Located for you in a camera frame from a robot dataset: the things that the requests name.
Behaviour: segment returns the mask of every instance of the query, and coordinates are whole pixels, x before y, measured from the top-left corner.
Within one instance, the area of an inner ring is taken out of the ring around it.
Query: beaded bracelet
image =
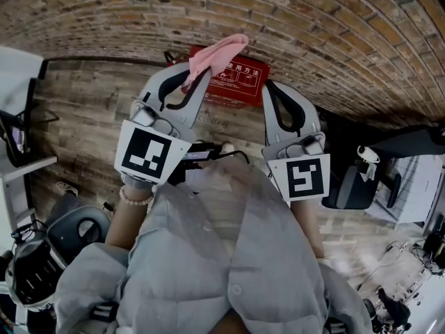
[[[128,205],[136,205],[136,206],[139,206],[139,207],[143,207],[143,206],[145,206],[145,205],[148,205],[148,203],[150,203],[150,201],[152,200],[152,197],[151,197],[151,196],[148,197],[148,198],[145,199],[145,200],[140,201],[140,202],[138,202],[137,200],[130,200],[130,199],[128,199],[128,198],[125,196],[125,193],[124,193],[124,187],[125,187],[125,185],[122,186],[122,188],[120,189],[120,191],[119,191],[119,195],[120,195],[120,199],[122,199],[122,200],[124,201],[125,204],[128,204]]]

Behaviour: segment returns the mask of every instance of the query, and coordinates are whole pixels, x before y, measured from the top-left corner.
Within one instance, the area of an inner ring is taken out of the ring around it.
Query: brick ceiling
[[[437,0],[0,0],[0,44],[46,58],[163,61],[232,33],[272,78],[385,127],[445,116],[445,12]]]

